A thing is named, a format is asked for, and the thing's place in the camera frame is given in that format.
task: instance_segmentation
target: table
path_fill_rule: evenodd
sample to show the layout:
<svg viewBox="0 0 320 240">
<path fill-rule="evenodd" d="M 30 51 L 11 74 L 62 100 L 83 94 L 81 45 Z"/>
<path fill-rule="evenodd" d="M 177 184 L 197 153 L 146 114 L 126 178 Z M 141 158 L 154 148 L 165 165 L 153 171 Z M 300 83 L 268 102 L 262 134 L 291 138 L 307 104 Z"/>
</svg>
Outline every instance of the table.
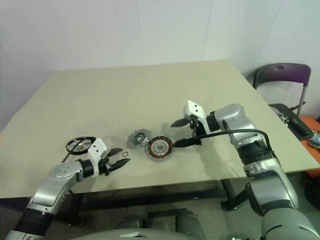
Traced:
<svg viewBox="0 0 320 240">
<path fill-rule="evenodd" d="M 150 160 L 143 149 L 127 147 L 128 136 L 142 128 L 173 142 L 190 137 L 189 127 L 170 127 L 183 116 L 188 100 L 208 114 L 241 104 L 269 135 L 285 172 L 319 167 L 229 61 L 64 70 L 54 72 L 3 130 L 0 198 L 32 196 L 66 155 L 66 142 L 79 136 L 96 136 L 109 147 L 124 148 L 131 160 L 108 177 L 86 179 L 72 189 L 75 193 L 244 177 L 228 136 L 175 149 L 161 163 Z"/>
</svg>

